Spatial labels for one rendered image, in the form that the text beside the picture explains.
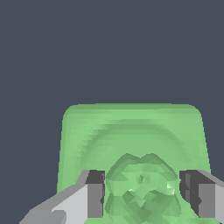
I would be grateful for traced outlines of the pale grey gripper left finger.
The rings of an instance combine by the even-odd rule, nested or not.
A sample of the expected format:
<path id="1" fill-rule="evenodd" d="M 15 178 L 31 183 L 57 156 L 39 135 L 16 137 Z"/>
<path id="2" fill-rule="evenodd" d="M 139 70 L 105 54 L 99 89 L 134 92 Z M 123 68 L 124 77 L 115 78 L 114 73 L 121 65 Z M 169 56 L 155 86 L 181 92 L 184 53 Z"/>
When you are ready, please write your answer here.
<path id="1" fill-rule="evenodd" d="M 105 171 L 83 170 L 74 185 L 35 206 L 19 224 L 84 224 L 103 217 Z"/>

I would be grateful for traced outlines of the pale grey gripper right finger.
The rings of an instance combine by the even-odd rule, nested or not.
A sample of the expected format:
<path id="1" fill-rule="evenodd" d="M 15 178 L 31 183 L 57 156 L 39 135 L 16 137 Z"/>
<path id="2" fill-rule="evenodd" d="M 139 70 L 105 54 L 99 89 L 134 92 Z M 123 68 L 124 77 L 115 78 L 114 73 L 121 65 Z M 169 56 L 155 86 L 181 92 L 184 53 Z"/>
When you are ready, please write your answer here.
<path id="1" fill-rule="evenodd" d="M 224 182 L 204 170 L 179 172 L 179 190 L 199 218 L 224 224 Z"/>

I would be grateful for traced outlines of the green lumpy round object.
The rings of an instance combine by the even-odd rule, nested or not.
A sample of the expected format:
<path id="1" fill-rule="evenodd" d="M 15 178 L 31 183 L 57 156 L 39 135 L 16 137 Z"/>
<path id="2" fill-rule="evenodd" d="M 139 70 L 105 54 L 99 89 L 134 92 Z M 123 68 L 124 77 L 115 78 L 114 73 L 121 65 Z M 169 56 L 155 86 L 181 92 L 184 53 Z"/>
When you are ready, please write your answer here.
<path id="1" fill-rule="evenodd" d="M 105 210 L 114 224 L 178 224 L 177 179 L 156 154 L 125 154 L 107 173 Z"/>

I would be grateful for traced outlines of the green square plate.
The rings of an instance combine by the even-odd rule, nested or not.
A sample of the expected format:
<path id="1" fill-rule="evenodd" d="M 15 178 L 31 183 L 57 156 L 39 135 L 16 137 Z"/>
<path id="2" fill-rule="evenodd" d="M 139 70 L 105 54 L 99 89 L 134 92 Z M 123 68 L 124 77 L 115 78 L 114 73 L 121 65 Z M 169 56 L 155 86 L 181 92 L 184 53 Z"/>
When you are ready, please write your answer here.
<path id="1" fill-rule="evenodd" d="M 194 106 L 79 104 L 63 115 L 57 190 L 75 183 L 83 170 L 108 171 L 125 153 L 154 153 L 177 172 L 210 170 L 202 117 Z"/>

